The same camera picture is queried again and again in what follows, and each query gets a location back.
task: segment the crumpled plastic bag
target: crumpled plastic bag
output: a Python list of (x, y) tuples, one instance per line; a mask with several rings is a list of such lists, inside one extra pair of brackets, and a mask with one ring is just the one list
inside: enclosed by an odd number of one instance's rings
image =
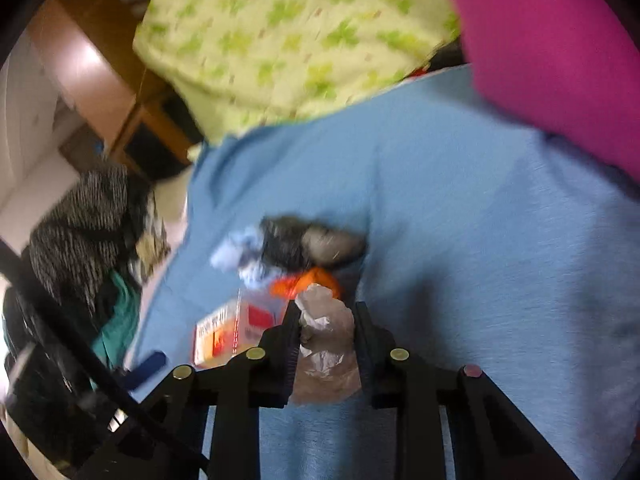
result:
[(330, 289), (312, 283), (296, 298), (302, 315), (292, 402), (341, 402), (360, 389), (353, 314)]

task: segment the magenta cushion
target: magenta cushion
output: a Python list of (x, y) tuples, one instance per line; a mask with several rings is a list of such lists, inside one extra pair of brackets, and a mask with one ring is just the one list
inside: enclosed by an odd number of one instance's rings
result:
[(640, 180), (640, 53), (604, 0), (454, 0), (474, 84)]

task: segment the green patterned cloth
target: green patterned cloth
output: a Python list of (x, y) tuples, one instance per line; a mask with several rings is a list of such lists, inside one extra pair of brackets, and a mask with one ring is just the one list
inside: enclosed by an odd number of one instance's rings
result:
[(216, 144), (367, 98), (457, 34), (449, 0), (151, 0), (134, 49)]

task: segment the blue fabric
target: blue fabric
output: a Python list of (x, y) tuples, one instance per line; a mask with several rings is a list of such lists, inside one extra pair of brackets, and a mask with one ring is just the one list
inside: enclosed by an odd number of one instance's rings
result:
[[(468, 68), (205, 150), (189, 227), (138, 355), (191, 359), (238, 277), (209, 255), (264, 215), (366, 232), (374, 322), (434, 364), (475, 362), (581, 480), (612, 478), (640, 398), (638, 190), (559, 137), (484, 104)], [(265, 479), (392, 478), (394, 413), (354, 396), (262, 410)]]

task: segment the orange object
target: orange object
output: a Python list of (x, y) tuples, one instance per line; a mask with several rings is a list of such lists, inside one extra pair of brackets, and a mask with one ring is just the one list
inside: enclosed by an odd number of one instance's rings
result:
[(331, 289), (336, 300), (340, 299), (340, 285), (326, 270), (314, 267), (303, 274), (293, 274), (271, 283), (270, 293), (286, 300), (295, 300), (296, 296), (307, 290), (309, 285), (317, 283)]

